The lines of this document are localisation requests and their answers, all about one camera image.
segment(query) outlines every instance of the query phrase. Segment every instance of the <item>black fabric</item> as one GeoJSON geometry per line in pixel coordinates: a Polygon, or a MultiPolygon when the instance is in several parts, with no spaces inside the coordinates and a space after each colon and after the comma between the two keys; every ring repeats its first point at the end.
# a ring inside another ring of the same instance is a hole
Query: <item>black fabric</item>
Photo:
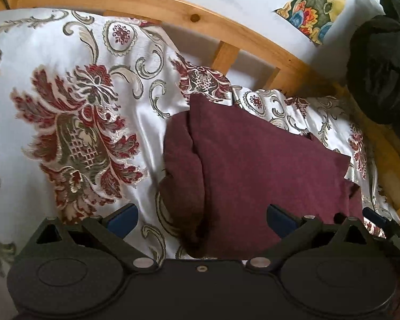
{"type": "Polygon", "coordinates": [[[350,43],[348,89],[378,124],[400,125],[400,0],[381,0],[386,15],[361,25],[350,43]]]}

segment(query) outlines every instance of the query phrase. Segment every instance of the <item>maroon garment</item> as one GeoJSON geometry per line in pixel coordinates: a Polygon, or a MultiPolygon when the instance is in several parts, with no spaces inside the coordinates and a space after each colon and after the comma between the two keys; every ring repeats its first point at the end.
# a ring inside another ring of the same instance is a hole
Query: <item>maroon garment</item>
{"type": "Polygon", "coordinates": [[[164,160],[160,193],[193,257],[249,259],[278,242],[269,204],[325,223],[363,217],[359,187],[344,179],[350,157],[203,95],[172,117],[164,160]]]}

